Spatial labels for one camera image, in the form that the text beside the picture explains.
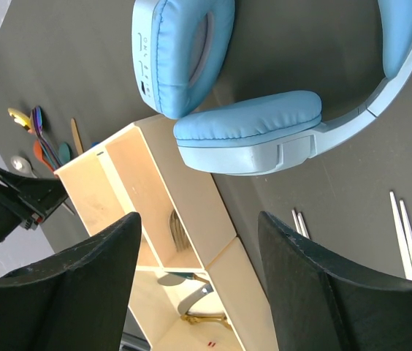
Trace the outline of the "light blue headphones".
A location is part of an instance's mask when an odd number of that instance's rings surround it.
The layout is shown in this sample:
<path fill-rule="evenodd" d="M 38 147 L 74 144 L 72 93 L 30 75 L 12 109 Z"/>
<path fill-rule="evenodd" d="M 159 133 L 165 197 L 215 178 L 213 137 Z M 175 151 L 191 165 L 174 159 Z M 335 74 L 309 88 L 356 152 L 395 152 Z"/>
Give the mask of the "light blue headphones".
<path fill-rule="evenodd" d="M 134 76 L 143 102 L 173 120 L 186 166 L 229 176 L 296 167 L 373 123 L 412 76 L 412 1 L 380 1 L 383 76 L 341 116 L 326 119 L 311 86 L 265 89 L 237 101 L 212 94 L 232 38 L 234 1 L 136 1 L 131 22 Z"/>

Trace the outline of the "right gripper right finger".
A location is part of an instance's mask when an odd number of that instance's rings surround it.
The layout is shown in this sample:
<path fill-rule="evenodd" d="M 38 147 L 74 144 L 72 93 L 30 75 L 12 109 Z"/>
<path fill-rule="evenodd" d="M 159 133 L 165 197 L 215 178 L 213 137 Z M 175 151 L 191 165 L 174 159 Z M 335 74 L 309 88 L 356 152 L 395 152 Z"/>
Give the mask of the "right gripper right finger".
<path fill-rule="evenodd" d="M 412 350 L 412 281 L 346 259 L 269 212 L 258 237 L 280 350 Z"/>

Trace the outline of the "dark teal handled knife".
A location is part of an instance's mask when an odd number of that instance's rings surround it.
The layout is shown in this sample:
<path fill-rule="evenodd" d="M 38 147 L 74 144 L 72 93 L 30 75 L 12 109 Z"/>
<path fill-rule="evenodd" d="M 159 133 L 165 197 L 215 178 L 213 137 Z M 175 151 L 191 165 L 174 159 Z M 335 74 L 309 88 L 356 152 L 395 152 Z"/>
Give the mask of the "dark teal handled knife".
<path fill-rule="evenodd" d="M 182 284 L 185 280 L 197 281 L 208 284 L 207 279 L 198 276 L 195 273 L 181 273 L 181 272 L 169 272 L 164 276 L 157 279 L 157 283 L 161 286 L 172 287 Z"/>

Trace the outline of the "white chopstick inner right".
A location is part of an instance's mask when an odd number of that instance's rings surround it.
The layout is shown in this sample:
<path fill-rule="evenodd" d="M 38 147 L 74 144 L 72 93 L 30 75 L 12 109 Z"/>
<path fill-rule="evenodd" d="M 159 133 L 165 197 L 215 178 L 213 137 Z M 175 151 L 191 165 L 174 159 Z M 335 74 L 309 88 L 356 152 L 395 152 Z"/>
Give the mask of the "white chopstick inner right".
<path fill-rule="evenodd" d="M 394 226 L 397 235 L 397 242 L 400 249 L 400 256 L 403 264 L 405 278 L 412 281 L 412 262 L 408 250 L 408 244 L 403 229 L 402 220 L 400 217 L 399 208 L 397 206 L 396 197 L 393 191 L 389 192 L 390 203 L 392 206 L 392 214 L 394 219 Z"/>

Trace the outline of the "silver fork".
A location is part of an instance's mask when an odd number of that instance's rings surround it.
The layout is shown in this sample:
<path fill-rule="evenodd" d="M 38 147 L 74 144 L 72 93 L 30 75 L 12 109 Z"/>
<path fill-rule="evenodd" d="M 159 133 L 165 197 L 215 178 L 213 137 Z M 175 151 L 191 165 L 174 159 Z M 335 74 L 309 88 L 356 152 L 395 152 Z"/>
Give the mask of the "silver fork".
<path fill-rule="evenodd" d="M 183 252 L 191 247 L 176 210 L 173 210 L 169 216 L 169 231 L 177 252 Z"/>

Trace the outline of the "gold butter knife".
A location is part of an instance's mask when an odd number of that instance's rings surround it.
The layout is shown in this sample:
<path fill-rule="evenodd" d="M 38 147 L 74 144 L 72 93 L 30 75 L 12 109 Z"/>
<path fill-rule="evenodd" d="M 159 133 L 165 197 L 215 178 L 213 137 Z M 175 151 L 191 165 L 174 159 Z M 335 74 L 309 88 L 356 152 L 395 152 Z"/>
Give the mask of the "gold butter knife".
<path fill-rule="evenodd" d="M 72 132 L 72 137 L 73 137 L 73 141 L 75 144 L 75 148 L 77 151 L 77 155 L 81 155 L 84 153 L 83 144 L 80 139 L 79 130 L 77 128 L 77 122 L 74 118 L 72 118 L 70 121 L 70 127 L 71 127 L 71 132 Z"/>

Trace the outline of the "ornate gold spoon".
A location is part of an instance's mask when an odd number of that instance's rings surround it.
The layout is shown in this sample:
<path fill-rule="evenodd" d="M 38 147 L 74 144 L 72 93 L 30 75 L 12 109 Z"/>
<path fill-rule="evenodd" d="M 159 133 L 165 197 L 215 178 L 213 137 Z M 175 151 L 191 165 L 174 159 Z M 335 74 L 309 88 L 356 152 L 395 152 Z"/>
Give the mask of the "ornate gold spoon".
<path fill-rule="evenodd" d="M 206 322 L 216 322 L 225 328 L 232 330 L 232 326 L 229 324 L 227 316 L 225 314 L 182 314 L 180 316 L 182 321 L 189 323 L 190 325 L 198 325 Z"/>

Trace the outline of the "orange silicone spoon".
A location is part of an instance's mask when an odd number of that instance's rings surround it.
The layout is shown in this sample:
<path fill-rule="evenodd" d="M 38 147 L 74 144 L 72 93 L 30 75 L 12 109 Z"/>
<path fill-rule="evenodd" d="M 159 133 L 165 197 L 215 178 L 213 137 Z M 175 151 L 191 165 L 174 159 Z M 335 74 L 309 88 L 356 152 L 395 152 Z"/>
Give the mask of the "orange silicone spoon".
<path fill-rule="evenodd" d="M 36 159 L 42 164 L 44 164 L 50 170 L 50 172 L 53 173 L 55 171 L 52 165 L 47 160 L 47 157 L 45 156 L 44 151 L 42 150 L 42 147 L 38 140 L 34 141 L 33 152 Z"/>

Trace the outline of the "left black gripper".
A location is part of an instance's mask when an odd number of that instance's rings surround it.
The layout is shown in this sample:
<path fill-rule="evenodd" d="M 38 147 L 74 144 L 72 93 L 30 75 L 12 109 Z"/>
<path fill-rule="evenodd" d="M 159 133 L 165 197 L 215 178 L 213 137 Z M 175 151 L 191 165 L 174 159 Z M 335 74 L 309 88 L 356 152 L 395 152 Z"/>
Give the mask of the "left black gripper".
<path fill-rule="evenodd" d="M 57 178 L 29 178 L 0 168 L 0 243 L 16 227 L 37 228 L 67 198 Z"/>

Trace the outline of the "teal silicone spoon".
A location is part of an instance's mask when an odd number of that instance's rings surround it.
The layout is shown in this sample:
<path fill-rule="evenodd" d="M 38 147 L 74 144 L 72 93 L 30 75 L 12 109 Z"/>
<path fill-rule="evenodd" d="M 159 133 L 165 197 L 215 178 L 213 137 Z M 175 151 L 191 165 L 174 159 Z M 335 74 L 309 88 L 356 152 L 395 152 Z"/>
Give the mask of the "teal silicone spoon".
<path fill-rule="evenodd" d="M 58 158 L 62 165 L 70 162 L 72 159 L 71 148 L 67 143 L 61 143 L 58 147 Z"/>

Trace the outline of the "iridescent blue purple spoon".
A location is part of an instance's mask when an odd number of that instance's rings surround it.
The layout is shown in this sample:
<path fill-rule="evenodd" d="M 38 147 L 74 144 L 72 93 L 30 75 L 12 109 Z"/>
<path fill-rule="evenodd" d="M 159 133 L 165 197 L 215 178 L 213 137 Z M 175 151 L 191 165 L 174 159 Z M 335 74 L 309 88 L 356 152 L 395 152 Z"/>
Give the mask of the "iridescent blue purple spoon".
<path fill-rule="evenodd" d="M 44 136 L 44 128 L 43 128 L 43 117 L 42 117 L 42 110 L 39 105 L 34 107 L 31 111 L 31 118 L 34 124 L 34 130 L 39 140 L 41 147 L 43 148 L 45 155 L 49 159 L 49 163 L 51 163 L 55 169 L 60 168 L 61 163 L 60 160 L 53 150 L 53 147 L 49 144 L 47 139 Z"/>

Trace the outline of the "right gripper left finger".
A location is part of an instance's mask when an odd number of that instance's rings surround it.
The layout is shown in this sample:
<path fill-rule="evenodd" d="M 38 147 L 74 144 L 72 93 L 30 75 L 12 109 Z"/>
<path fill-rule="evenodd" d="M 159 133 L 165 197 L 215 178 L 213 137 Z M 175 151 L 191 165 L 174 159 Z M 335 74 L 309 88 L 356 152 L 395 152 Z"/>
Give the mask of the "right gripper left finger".
<path fill-rule="evenodd" d="M 0 350 L 118 350 L 141 235 L 131 212 L 0 277 Z"/>

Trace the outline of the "cream divided utensil box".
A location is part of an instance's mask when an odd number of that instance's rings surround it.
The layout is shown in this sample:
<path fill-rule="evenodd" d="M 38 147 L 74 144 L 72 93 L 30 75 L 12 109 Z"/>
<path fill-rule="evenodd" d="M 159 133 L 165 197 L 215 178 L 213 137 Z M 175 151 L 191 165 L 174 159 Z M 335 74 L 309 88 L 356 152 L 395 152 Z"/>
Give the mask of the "cream divided utensil box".
<path fill-rule="evenodd" d="M 136 121 L 59 168 L 89 235 L 142 219 L 129 310 L 152 350 L 276 350 L 272 315 L 213 177 L 186 167 L 172 120 Z"/>

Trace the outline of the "silver round ladle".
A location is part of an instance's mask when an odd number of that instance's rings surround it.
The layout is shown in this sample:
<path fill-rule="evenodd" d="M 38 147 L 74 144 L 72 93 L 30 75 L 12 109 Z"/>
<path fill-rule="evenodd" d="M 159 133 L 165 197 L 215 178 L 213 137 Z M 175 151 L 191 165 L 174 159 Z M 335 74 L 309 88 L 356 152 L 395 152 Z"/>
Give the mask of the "silver round ladle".
<path fill-rule="evenodd" d="M 21 156 L 12 156 L 10 158 L 11 165 L 20 173 L 32 176 L 33 178 L 38 178 L 38 175 L 34 172 L 33 167 L 31 166 L 31 163 L 21 157 Z"/>

